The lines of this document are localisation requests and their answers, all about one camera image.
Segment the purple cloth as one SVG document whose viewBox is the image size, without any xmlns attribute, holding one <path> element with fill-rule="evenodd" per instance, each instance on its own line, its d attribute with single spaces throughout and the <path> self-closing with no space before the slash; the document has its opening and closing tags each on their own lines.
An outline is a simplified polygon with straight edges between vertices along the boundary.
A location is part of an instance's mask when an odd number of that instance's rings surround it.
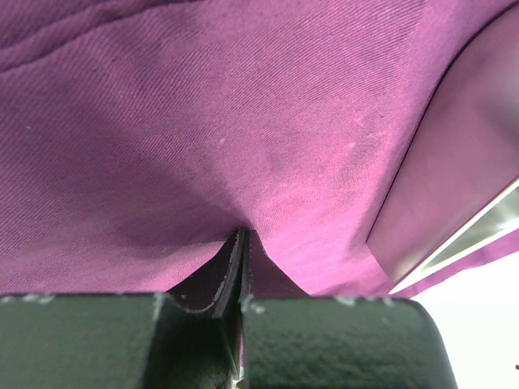
<svg viewBox="0 0 519 389">
<path fill-rule="evenodd" d="M 2 2 L 2 293 L 166 290 L 248 227 L 309 293 L 384 295 L 371 223 L 507 7 Z"/>
</svg>

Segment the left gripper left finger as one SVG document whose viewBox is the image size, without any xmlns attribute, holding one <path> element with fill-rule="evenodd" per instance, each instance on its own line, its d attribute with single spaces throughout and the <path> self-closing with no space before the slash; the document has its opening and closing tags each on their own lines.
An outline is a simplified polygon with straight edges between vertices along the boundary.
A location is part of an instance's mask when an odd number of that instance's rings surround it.
<svg viewBox="0 0 519 389">
<path fill-rule="evenodd" d="M 238 301 L 246 231 L 235 229 L 217 253 L 168 291 L 188 314 L 220 318 Z"/>
</svg>

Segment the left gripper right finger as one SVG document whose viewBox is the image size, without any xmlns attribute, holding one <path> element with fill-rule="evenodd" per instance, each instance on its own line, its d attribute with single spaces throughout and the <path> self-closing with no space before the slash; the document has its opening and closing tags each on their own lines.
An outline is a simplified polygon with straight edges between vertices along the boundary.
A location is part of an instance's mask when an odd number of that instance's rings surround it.
<svg viewBox="0 0 519 389">
<path fill-rule="evenodd" d="M 267 255 L 259 234 L 246 230 L 242 253 L 241 300 L 308 298 Z"/>
</svg>

